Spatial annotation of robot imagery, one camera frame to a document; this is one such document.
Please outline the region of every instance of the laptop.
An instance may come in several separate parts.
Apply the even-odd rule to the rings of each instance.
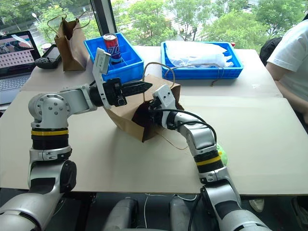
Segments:
[[[11,103],[40,58],[30,31],[0,36],[0,104]]]

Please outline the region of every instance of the white plastic bag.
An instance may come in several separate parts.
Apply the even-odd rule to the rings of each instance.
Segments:
[[[166,41],[166,53],[174,66],[186,66],[191,64],[209,64],[207,66],[233,66],[227,62],[232,56],[224,56],[227,50],[211,43]]]

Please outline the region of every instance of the string handle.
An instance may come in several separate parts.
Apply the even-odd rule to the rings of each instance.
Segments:
[[[86,27],[87,25],[89,25],[89,23],[90,23],[90,21],[91,21],[91,18],[90,18],[90,14],[89,14],[89,12],[88,12],[88,11],[85,11],[84,13],[82,13],[82,14],[78,17],[78,20],[79,20],[79,19],[81,18],[81,16],[83,16],[85,13],[87,13],[87,14],[88,14],[88,16],[89,16],[89,21],[88,21],[88,23],[87,23],[87,24],[85,24],[84,26],[74,28],[74,29],[73,29],[73,31],[74,31],[74,30],[77,30],[77,29],[84,28],[84,27]]]
[[[58,16],[55,16],[54,18],[52,18],[52,19],[50,19],[50,20],[47,21],[47,26],[48,26],[51,30],[53,30],[56,34],[58,34],[58,32],[55,31],[55,29],[53,29],[53,28],[49,25],[49,22],[50,22],[50,21],[53,21],[53,20],[55,20],[56,18],[58,18],[58,17],[60,17],[60,16],[63,16],[63,15],[65,16],[64,19],[66,19],[67,15],[64,13],[64,14],[59,14]]]

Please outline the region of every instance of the window frame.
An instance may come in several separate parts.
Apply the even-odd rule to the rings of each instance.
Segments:
[[[90,0],[97,27],[101,35],[116,33],[116,21],[110,0]]]

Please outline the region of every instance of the laptop keyboard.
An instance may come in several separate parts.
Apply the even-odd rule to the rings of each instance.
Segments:
[[[4,81],[0,81],[0,90],[11,90],[21,88],[24,83],[29,79],[29,76],[6,79]]]

